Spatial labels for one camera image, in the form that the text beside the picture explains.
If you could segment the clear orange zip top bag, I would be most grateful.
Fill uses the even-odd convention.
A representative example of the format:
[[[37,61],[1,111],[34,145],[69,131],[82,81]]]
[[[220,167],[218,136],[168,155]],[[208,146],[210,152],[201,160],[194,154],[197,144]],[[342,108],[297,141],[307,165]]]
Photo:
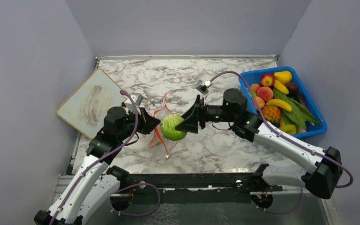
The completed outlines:
[[[160,120],[164,119],[165,116],[172,115],[173,112],[171,112],[167,106],[166,103],[162,103],[160,106],[158,106],[153,113],[153,117]],[[167,139],[163,132],[161,131],[160,124],[157,125],[154,130],[151,132],[151,140],[148,143],[148,148],[151,149],[157,149],[161,152],[165,152],[165,160],[169,159],[170,152],[175,148],[175,146],[178,144],[179,141],[172,141],[170,139]]]

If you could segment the watermelon slice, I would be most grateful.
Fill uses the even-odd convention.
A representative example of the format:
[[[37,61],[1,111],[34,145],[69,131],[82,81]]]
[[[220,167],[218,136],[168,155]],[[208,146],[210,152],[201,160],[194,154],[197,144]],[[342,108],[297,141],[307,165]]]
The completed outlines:
[[[152,137],[151,141],[148,144],[148,148],[154,148],[154,147],[156,147],[157,145],[160,145],[160,144],[161,144],[161,141],[160,141],[157,133],[154,132],[153,137]]]

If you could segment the green cabbage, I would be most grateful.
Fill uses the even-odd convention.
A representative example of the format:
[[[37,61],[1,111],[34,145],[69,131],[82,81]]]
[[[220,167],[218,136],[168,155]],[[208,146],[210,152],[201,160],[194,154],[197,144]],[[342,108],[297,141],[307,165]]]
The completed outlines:
[[[176,131],[176,125],[180,124],[183,118],[178,114],[170,114],[165,116],[160,124],[161,132],[166,139],[171,141],[179,141],[186,137],[187,132]]]

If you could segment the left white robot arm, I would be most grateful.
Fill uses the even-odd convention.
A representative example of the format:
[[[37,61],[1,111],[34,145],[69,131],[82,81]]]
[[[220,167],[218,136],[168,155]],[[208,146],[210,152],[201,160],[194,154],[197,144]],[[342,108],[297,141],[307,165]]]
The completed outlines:
[[[150,134],[160,120],[144,108],[135,112],[116,106],[108,110],[104,125],[91,140],[80,169],[58,200],[34,217],[37,225],[82,225],[115,192],[132,187],[129,173],[109,165],[137,133]]]

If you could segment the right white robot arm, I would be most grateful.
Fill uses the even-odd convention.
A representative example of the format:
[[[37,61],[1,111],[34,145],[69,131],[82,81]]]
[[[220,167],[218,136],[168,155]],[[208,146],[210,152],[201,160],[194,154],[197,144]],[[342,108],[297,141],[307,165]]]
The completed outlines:
[[[289,135],[262,117],[247,110],[248,99],[238,89],[227,89],[221,105],[207,105],[199,95],[175,129],[198,133],[206,122],[230,122],[238,137],[263,144],[295,162],[298,167],[263,166],[262,173],[252,177],[252,186],[263,191],[268,186],[287,185],[306,188],[322,199],[330,199],[345,169],[340,151],[310,145]]]

